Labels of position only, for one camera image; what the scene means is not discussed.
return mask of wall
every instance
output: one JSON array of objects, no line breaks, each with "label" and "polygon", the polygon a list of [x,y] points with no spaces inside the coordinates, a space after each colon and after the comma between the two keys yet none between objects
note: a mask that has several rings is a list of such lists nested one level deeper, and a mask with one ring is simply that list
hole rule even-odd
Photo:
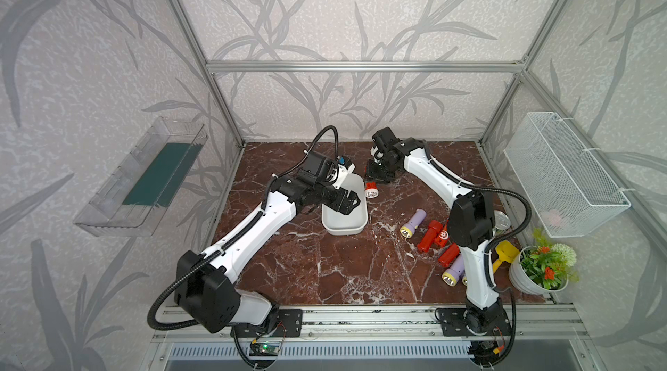
[{"label": "wall", "polygon": [[[666,9],[667,0],[573,0],[530,68],[663,220]],[[505,187],[520,186],[502,150],[525,113],[542,110],[528,88],[520,89],[484,147]],[[662,255],[628,214],[563,242],[576,249],[581,275],[565,290],[564,301],[577,306],[607,369],[663,369],[667,263]]]},{"label": "wall", "polygon": [[[136,369],[238,149],[165,0],[0,0],[0,59],[0,370]],[[74,226],[158,116],[209,132],[158,230]]]},{"label": "wall", "polygon": [[[527,51],[551,3],[183,0],[208,60],[514,61]],[[252,140],[312,138],[326,124],[335,124],[342,138],[368,140],[389,121],[395,130],[434,140],[479,138],[510,79],[509,74],[217,76],[237,125]],[[437,128],[425,130],[425,120]]]}]

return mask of black cable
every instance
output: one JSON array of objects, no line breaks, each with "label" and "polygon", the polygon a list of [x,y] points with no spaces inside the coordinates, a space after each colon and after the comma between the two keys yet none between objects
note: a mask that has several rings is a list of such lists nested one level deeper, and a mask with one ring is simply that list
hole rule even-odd
[{"label": "black cable", "polygon": [[160,294],[157,299],[155,299],[154,303],[151,305],[151,308],[148,309],[148,315],[146,317],[146,322],[148,323],[148,326],[155,330],[175,330],[175,329],[182,329],[182,328],[187,328],[189,326],[194,326],[198,325],[199,323],[192,319],[192,320],[185,320],[182,322],[174,322],[174,323],[162,323],[159,320],[157,320],[157,311],[159,307],[162,305],[162,303],[167,300],[167,297],[170,296],[173,292],[176,291],[176,289],[184,283],[188,278],[190,278],[193,274],[195,274],[197,271],[202,269],[204,266],[206,266],[209,262],[212,261],[215,257],[221,255],[224,253],[225,250],[229,249],[232,245],[235,244],[239,239],[241,239],[249,230],[253,228],[257,222],[259,222],[260,218],[264,216],[265,210],[266,210],[266,204],[267,201],[269,200],[269,193],[271,192],[271,185],[273,185],[273,182],[276,181],[277,178],[282,177],[283,175],[287,175],[291,173],[292,171],[296,170],[299,166],[301,166],[305,159],[308,157],[308,154],[313,150],[315,145],[317,145],[318,141],[320,140],[321,136],[324,135],[328,130],[333,131],[333,137],[334,137],[334,153],[335,153],[335,158],[338,159],[338,130],[336,129],[335,126],[329,125],[325,126],[313,139],[313,142],[310,144],[310,147],[308,147],[308,151],[305,154],[305,156],[302,158],[302,160],[296,165],[290,167],[286,172],[280,174],[278,177],[273,176],[271,180],[268,182],[266,185],[266,188],[264,189],[264,196],[262,198],[262,203],[260,204],[260,211],[256,213],[256,215],[248,222],[246,226],[244,226],[243,229],[241,229],[237,234],[232,236],[229,241],[225,242],[221,247],[220,250],[215,250],[211,255],[206,257],[205,259],[199,260],[195,265],[192,266],[192,268],[185,273],[184,275],[180,276],[175,282],[171,283],[169,287],[165,289],[165,291]]},{"label": "black cable", "polygon": [[[426,141],[423,141],[423,149],[426,153],[426,158],[429,160],[429,164],[431,164],[431,159],[433,159],[433,157],[431,156],[431,152],[429,150],[428,143]],[[524,217],[523,222],[521,222],[521,224],[519,226],[517,226],[516,229],[514,229],[510,232],[504,233],[502,235],[498,235],[496,237],[493,237],[491,239],[491,241],[489,241],[488,245],[486,246],[486,250],[484,252],[486,255],[490,255],[491,251],[493,251],[501,241],[518,235],[519,233],[521,233],[522,230],[526,229],[526,227],[529,225],[530,219],[531,219],[532,214],[533,214],[533,210],[530,207],[530,203],[528,202],[528,199],[524,198],[519,193],[513,192],[511,190],[499,189],[499,188],[495,188],[495,187],[485,187],[485,186],[481,186],[481,185],[474,185],[474,184],[467,183],[467,182],[466,183],[461,183],[460,179],[458,179],[458,178],[454,177],[453,175],[451,175],[450,173],[448,173],[446,170],[444,170],[442,167],[440,167],[439,164],[431,164],[431,165],[440,174],[444,175],[446,178],[450,179],[453,182],[462,184],[463,187],[465,187],[467,189],[476,190],[476,191],[479,191],[479,192],[502,193],[502,194],[505,194],[507,196],[512,196],[513,198],[521,201],[521,203],[524,205],[524,208],[526,209],[526,216]],[[502,292],[505,292],[509,289],[509,288],[505,288],[503,290],[498,290],[496,288],[496,284],[493,283],[492,276],[489,273],[489,257],[484,257],[484,271],[486,273],[486,282],[492,290],[496,291],[497,293],[502,293]]]},{"label": "black cable", "polygon": [[239,337],[236,335],[236,331],[234,330],[234,327],[231,327],[231,337],[234,339],[234,345],[236,345],[236,351],[239,353],[241,356],[241,359],[247,364],[247,366],[253,367],[253,370],[265,370],[266,368],[270,367],[273,365],[275,360],[271,361],[271,364],[267,366],[260,366],[258,362],[252,362],[250,358],[246,356],[246,353],[244,352],[243,348],[241,347],[241,342],[239,342]]},{"label": "black cable", "polygon": [[300,167],[304,163],[305,159],[308,158],[308,154],[310,154],[310,152],[318,144],[318,142],[320,141],[320,138],[322,138],[322,135],[324,135],[324,133],[326,133],[329,130],[333,131],[333,137],[334,137],[333,138],[334,139],[333,140],[333,146],[334,146],[333,147],[333,155],[334,155],[333,160],[337,162],[338,161],[338,130],[333,125],[327,125],[327,126],[323,127],[322,130],[320,132],[318,132],[318,134],[314,137],[313,141],[310,143],[310,146],[308,147],[308,149],[305,152],[304,157],[301,159],[301,161],[297,162],[295,165],[293,165],[292,167],[287,169],[285,172],[281,173],[278,177],[282,177],[283,175],[288,175],[289,173],[293,172],[298,167]]},{"label": "black cable", "polygon": [[493,367],[496,364],[498,364],[499,362],[501,362],[503,359],[505,359],[505,357],[510,353],[510,350],[512,350],[512,347],[514,345],[514,339],[516,337],[516,300],[514,299],[514,294],[512,292],[511,287],[506,287],[502,290],[498,290],[497,287],[496,287],[496,284],[493,282],[493,276],[489,272],[489,260],[491,258],[491,251],[494,248],[496,248],[496,246],[501,241],[506,240],[508,238],[511,238],[513,236],[516,236],[517,234],[521,233],[522,230],[526,229],[526,227],[528,227],[528,225],[530,223],[530,219],[532,217],[533,211],[532,211],[532,208],[530,207],[529,201],[519,193],[513,192],[511,190],[499,189],[499,188],[495,188],[495,187],[484,187],[484,186],[474,185],[474,184],[470,184],[470,183],[461,183],[460,179],[458,179],[458,178],[454,177],[453,175],[451,175],[450,173],[448,173],[447,170],[440,167],[439,164],[435,164],[435,163],[432,164],[431,163],[431,160],[433,160],[434,158],[431,156],[431,152],[429,150],[428,143],[426,141],[422,141],[422,142],[423,142],[423,149],[424,149],[424,152],[426,153],[426,158],[428,159],[429,164],[431,164],[440,174],[444,175],[446,178],[450,179],[453,182],[462,184],[463,187],[465,187],[467,189],[476,190],[476,191],[479,191],[479,192],[502,193],[502,194],[505,194],[507,196],[512,196],[513,198],[521,201],[521,203],[524,205],[524,208],[526,209],[526,216],[524,217],[523,222],[521,222],[521,224],[516,229],[514,229],[511,232],[504,233],[502,235],[498,235],[496,237],[493,237],[489,241],[488,245],[486,246],[486,249],[484,250],[484,254],[485,254],[485,257],[484,257],[484,273],[485,274],[484,275],[485,275],[485,278],[486,278],[486,283],[496,293],[504,293],[504,292],[509,291],[510,292],[510,300],[512,302],[512,329],[510,330],[510,342],[508,342],[507,346],[500,353],[500,355],[498,356],[497,359],[495,359],[494,361],[489,361],[488,362],[488,364],[489,364],[488,367]]},{"label": "black cable", "polygon": [[219,256],[221,254],[220,251],[214,251],[206,257],[205,259],[201,260],[200,262],[197,262],[191,270],[189,270],[187,273],[184,275],[181,275],[178,280],[175,282],[171,283],[169,287],[166,288],[165,291],[160,294],[155,302],[153,303],[153,306],[151,306],[150,309],[148,309],[148,317],[146,318],[146,321],[148,322],[148,326],[155,330],[175,330],[175,329],[182,329],[182,328],[187,328],[188,326],[194,326],[198,325],[199,323],[192,319],[192,320],[185,320],[183,322],[174,322],[174,323],[162,323],[157,320],[157,317],[155,316],[157,314],[157,309],[159,309],[160,305],[167,300],[167,297],[171,293],[174,292],[180,286],[183,282],[185,282],[188,278],[190,278],[193,274],[195,274],[197,271],[205,267],[212,259],[215,257]]}]

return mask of red flashlight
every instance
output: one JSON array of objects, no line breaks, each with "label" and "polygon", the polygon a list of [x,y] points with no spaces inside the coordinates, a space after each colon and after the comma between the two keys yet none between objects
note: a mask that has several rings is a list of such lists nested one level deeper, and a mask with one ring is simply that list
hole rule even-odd
[{"label": "red flashlight", "polygon": [[436,236],[436,239],[434,242],[436,243],[437,246],[440,248],[444,248],[445,245],[447,245],[447,242],[450,241],[450,235],[447,233],[447,226],[445,225],[444,228],[442,228],[442,231],[440,231],[440,234]]},{"label": "red flashlight", "polygon": [[431,248],[433,240],[436,239],[436,236],[438,235],[438,232],[441,229],[442,229],[442,224],[437,220],[432,220],[431,223],[429,223],[428,225],[428,231],[426,231],[426,235],[423,236],[421,242],[419,243],[419,245],[417,245],[417,249],[420,250],[421,252],[428,251],[428,249]]},{"label": "red flashlight", "polygon": [[458,257],[458,254],[461,252],[458,245],[452,242],[449,248],[438,258],[438,262],[443,268],[447,268],[450,264]]}]

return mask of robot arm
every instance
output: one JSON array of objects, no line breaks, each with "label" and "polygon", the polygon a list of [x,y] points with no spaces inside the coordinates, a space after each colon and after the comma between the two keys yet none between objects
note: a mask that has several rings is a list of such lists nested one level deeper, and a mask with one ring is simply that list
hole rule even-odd
[{"label": "robot arm", "polygon": [[373,141],[373,159],[366,168],[371,180],[391,182],[397,171],[405,170],[419,177],[450,207],[447,231],[452,242],[460,247],[468,277],[468,328],[472,333],[488,332],[499,318],[505,318],[502,302],[486,279],[488,273],[495,285],[491,263],[487,262],[484,267],[484,259],[490,257],[485,250],[493,238],[494,227],[490,193],[467,188],[466,185],[472,184],[428,157],[424,142],[413,138],[398,140],[388,127],[373,135]]},{"label": "robot arm", "polygon": [[[259,205],[232,231],[202,253],[186,252],[178,261],[177,276],[183,277],[197,266],[200,270],[175,288],[175,301],[209,332],[229,324],[255,326],[255,334],[272,331],[277,325],[278,305],[256,292],[234,288],[250,258],[284,224],[312,204],[349,214],[361,200],[355,192],[340,187],[354,170],[349,158],[334,161],[322,154],[307,153],[295,175],[276,176],[267,193],[265,209]],[[201,261],[209,258],[207,265]],[[169,324],[149,324],[167,330]]]}]

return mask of purple flashlight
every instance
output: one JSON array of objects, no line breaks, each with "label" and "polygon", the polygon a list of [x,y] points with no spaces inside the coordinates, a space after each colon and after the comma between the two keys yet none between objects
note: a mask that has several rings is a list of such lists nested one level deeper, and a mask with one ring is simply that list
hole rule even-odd
[{"label": "purple flashlight", "polygon": [[442,280],[450,286],[455,286],[463,275],[463,255],[459,255],[454,263],[442,273]]},{"label": "purple flashlight", "polygon": [[417,209],[414,215],[410,218],[410,220],[407,221],[407,224],[401,226],[401,235],[405,236],[406,238],[411,238],[414,233],[415,229],[421,224],[421,222],[426,218],[426,212]]}]

